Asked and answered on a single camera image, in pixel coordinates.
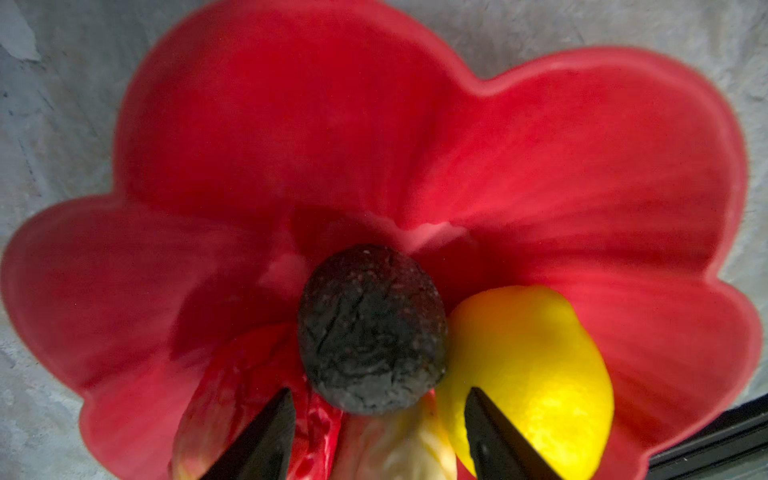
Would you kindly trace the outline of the large yellow lemon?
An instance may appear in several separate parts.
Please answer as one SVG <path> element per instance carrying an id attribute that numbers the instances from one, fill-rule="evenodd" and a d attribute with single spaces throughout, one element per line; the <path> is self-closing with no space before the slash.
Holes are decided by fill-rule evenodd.
<path id="1" fill-rule="evenodd" d="M 449 333 L 436 405 L 465 468 L 460 478 L 475 474 L 464 418 L 473 387 L 562 478 L 592 478 L 608 442 L 614 394 L 600 351 L 571 304 L 542 286 L 492 289 L 456 306 Z"/>

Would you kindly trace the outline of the dark avocado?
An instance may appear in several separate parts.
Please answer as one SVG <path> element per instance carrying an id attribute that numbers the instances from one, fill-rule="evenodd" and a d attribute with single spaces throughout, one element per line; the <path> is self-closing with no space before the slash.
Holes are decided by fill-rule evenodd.
<path id="1" fill-rule="evenodd" d="M 409 408 L 447 370 L 442 298 L 413 259 L 386 246 L 355 245 L 321 263 L 304 286 L 297 323 L 311 386 L 351 414 Z"/>

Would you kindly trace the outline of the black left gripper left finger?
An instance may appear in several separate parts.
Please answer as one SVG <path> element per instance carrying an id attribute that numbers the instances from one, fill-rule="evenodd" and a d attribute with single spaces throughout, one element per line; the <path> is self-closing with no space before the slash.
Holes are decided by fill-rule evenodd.
<path id="1" fill-rule="evenodd" d="M 201 480 L 285 480 L 296 411 L 289 388 L 278 391 Z"/>

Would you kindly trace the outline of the red apple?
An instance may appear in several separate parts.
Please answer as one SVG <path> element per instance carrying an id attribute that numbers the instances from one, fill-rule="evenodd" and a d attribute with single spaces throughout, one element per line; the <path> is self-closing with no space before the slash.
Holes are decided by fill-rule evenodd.
<path id="1" fill-rule="evenodd" d="M 214 355 L 177 429 L 171 477 L 201 478 L 283 388 L 292 391 L 296 410 L 287 477 L 328 479 L 343 413 L 309 384 L 291 322 L 258 327 Z"/>

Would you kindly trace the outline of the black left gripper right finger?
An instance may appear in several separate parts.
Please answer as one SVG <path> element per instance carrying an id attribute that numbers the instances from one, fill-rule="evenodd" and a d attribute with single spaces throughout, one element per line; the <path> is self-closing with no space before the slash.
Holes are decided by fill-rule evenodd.
<path id="1" fill-rule="evenodd" d="M 464 417 L 477 479 L 561 480 L 482 389 L 470 389 Z"/>

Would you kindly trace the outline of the beige garlic bulb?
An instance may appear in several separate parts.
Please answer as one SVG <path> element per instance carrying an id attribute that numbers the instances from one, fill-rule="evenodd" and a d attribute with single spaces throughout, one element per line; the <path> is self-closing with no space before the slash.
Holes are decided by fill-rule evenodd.
<path id="1" fill-rule="evenodd" d="M 378 416 L 350 415 L 342 427 L 332 479 L 457 478 L 457 459 L 433 394 Z"/>

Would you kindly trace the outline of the red flower-shaped fruit bowl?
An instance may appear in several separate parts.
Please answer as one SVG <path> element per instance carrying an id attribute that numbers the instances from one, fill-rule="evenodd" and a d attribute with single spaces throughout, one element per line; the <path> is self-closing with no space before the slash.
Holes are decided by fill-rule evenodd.
<path id="1" fill-rule="evenodd" d="M 139 68 L 114 168 L 112 193 L 20 228 L 1 290 L 123 479 L 169 477 L 228 347 L 254 348 L 247 400 L 291 386 L 298 476 L 329 476 L 346 418 L 310 392 L 294 316 L 309 270 L 357 242 L 410 251 L 448 307 L 562 294 L 613 385 L 598 479 L 643 478 L 759 359 L 755 307 L 717 277 L 746 198 L 740 129 L 651 52 L 571 50 L 482 81 L 377 1 L 220 1 Z"/>

